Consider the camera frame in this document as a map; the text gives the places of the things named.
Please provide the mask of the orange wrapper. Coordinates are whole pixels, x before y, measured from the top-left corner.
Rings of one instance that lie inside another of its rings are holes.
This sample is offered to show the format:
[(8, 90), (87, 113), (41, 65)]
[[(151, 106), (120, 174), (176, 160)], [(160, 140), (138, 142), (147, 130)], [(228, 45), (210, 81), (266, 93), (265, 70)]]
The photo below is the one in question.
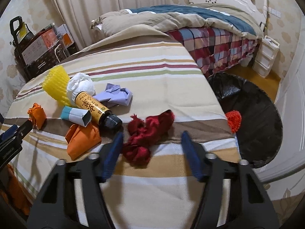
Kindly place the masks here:
[(44, 122), (47, 120), (47, 116), (41, 105), (34, 103), (33, 106), (28, 109), (27, 113), (29, 115), (29, 120), (33, 124), (33, 127), (37, 130), (40, 130), (44, 125)]

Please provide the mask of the red orange plastic bag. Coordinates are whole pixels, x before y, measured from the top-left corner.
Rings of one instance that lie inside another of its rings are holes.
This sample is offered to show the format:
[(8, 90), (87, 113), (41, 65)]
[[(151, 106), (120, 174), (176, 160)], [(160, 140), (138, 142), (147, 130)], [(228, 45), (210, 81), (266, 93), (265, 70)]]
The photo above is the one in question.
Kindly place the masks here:
[(78, 159), (85, 152), (101, 143), (99, 127), (96, 123), (90, 122), (86, 127), (73, 124), (65, 139), (68, 143), (67, 153), (73, 161)]

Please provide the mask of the teal and white box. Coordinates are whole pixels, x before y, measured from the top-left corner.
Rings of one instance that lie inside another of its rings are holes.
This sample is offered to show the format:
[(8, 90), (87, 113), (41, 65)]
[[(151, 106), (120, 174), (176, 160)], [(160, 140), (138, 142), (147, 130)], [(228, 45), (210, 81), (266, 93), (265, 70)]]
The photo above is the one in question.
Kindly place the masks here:
[(92, 115), (89, 110), (64, 106), (60, 118), (86, 127), (91, 122)]

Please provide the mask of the red foam fruit net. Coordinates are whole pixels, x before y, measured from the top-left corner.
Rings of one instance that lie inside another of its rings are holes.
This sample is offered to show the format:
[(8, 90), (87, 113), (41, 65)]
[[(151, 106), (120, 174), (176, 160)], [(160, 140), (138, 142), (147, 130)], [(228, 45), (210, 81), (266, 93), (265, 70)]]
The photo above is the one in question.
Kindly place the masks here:
[(241, 114), (238, 111), (233, 110), (225, 113), (225, 116), (227, 118), (227, 123), (231, 129), (231, 132), (233, 134), (236, 133), (241, 126), (241, 120), (242, 120)]

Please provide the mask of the yellow label black bottle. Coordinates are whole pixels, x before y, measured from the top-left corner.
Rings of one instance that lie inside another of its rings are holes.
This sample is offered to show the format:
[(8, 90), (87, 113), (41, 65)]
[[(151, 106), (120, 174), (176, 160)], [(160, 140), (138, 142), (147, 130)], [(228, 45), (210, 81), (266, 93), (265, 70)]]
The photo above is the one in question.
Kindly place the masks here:
[(123, 124), (122, 120), (112, 113), (112, 111), (104, 106), (101, 102), (93, 98), (87, 92), (80, 92), (75, 98), (75, 104), (80, 109), (90, 111), (92, 119), (102, 127), (110, 130), (116, 130)]

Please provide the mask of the lilac paper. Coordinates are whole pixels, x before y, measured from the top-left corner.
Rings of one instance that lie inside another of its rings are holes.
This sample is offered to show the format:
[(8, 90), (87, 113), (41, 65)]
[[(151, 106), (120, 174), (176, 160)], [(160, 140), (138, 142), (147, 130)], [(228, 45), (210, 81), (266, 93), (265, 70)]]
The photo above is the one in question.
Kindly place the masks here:
[(93, 98), (101, 102), (107, 108), (113, 106), (129, 106), (133, 93), (120, 85), (107, 83), (103, 92), (96, 94)]

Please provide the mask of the dark red cloth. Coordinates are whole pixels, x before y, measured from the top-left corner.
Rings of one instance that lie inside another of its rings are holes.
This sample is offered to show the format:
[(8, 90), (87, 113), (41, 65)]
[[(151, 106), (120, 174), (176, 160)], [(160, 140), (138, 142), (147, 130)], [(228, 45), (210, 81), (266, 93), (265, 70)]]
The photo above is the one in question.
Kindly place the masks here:
[(166, 110), (145, 120), (136, 114), (131, 118), (127, 126), (129, 138), (123, 145), (122, 154), (132, 166), (146, 166), (151, 159), (150, 148), (168, 133), (175, 116), (171, 110)]

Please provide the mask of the black trash bag bin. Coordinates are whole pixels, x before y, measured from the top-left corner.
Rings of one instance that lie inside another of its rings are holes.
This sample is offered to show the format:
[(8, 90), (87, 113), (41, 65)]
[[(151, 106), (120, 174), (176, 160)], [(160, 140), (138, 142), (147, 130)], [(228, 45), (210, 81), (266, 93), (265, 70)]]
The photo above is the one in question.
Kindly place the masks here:
[(210, 76), (208, 83), (225, 113), (241, 114), (236, 133), (241, 157), (254, 169), (270, 163), (283, 138), (282, 120), (270, 97), (254, 83), (225, 72)]

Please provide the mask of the white door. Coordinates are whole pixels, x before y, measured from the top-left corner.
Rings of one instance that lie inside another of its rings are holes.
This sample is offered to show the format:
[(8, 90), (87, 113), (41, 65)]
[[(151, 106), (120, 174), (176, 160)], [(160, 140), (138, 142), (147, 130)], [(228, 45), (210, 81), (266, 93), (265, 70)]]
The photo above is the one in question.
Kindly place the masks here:
[(304, 192), (304, 15), (300, 36), (287, 75), (275, 100), (283, 123), (283, 139), (275, 158), (255, 170), (271, 200)]

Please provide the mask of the striped beige bed sheet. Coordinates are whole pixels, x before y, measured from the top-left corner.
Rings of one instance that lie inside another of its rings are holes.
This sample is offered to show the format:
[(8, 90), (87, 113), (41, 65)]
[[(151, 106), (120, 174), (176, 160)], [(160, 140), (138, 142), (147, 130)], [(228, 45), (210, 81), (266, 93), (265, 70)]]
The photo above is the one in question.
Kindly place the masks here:
[[(114, 175), (101, 188), (116, 228), (190, 228), (204, 183), (191, 176), (180, 145), (182, 132), (225, 161), (237, 162), (240, 156), (225, 112), (188, 51), (171, 37), (138, 25), (85, 48), (62, 66), (70, 77), (88, 74), (97, 94), (107, 83), (133, 93), (129, 106), (111, 109), (123, 121), (124, 141), (132, 115), (144, 120), (173, 112), (174, 123), (151, 148), (148, 165), (136, 168), (120, 155)], [(44, 129), (32, 130), (10, 163), (32, 202), (55, 162), (71, 162), (65, 135), (72, 124), (60, 119), (63, 108), (42, 89), (47, 74), (22, 87), (1, 128), (24, 123), (34, 103), (46, 113)]]

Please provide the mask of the crumpled white plastic bag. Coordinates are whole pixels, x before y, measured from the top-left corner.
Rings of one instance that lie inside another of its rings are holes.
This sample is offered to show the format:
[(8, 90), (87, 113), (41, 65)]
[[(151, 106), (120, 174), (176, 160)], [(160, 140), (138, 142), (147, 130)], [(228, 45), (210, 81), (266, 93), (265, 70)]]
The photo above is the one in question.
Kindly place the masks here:
[(80, 92), (87, 92), (91, 96), (95, 95), (96, 93), (90, 76), (82, 72), (77, 73), (69, 80), (66, 91), (67, 97), (69, 98), (72, 106), (75, 106), (76, 96)]

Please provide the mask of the black hand trolley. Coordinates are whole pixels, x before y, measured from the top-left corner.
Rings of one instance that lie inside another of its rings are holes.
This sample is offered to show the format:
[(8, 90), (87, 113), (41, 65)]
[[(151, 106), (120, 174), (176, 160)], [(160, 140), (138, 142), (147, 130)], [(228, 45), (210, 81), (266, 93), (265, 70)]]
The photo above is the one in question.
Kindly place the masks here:
[(24, 79), (30, 80), (31, 75), (27, 71), (27, 64), (24, 61), (22, 52), (34, 37), (27, 24), (21, 16), (17, 16), (10, 20), (10, 32), (13, 37), (12, 45), (14, 46), (14, 58), (19, 69), (21, 69)]

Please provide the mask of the plaid bed skirt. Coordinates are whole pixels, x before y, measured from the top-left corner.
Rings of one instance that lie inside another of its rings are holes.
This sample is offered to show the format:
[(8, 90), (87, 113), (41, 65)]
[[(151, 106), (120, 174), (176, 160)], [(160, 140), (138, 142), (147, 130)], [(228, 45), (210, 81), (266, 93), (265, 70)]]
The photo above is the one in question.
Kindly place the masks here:
[(205, 77), (239, 64), (254, 52), (258, 43), (213, 27), (186, 27), (167, 34), (186, 48)]

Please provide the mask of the white plastic drawer unit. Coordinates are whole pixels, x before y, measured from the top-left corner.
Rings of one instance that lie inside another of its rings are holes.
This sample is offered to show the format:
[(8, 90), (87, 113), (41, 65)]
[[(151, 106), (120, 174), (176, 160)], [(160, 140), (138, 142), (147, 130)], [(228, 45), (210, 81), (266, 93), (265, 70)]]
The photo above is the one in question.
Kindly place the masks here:
[(279, 48), (279, 42), (273, 38), (267, 35), (262, 38), (252, 69), (263, 78), (267, 77), (275, 62)]

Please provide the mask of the beige and teal duvet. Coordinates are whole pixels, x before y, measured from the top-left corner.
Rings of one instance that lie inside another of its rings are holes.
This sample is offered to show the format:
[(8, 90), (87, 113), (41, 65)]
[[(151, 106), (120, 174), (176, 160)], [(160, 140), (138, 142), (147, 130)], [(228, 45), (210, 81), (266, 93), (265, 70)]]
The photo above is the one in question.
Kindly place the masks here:
[(184, 27), (214, 27), (250, 40), (264, 36), (259, 24), (248, 13), (225, 4), (158, 5), (107, 12), (91, 22), (101, 26), (102, 37), (109, 37), (135, 25), (148, 25), (163, 33)]

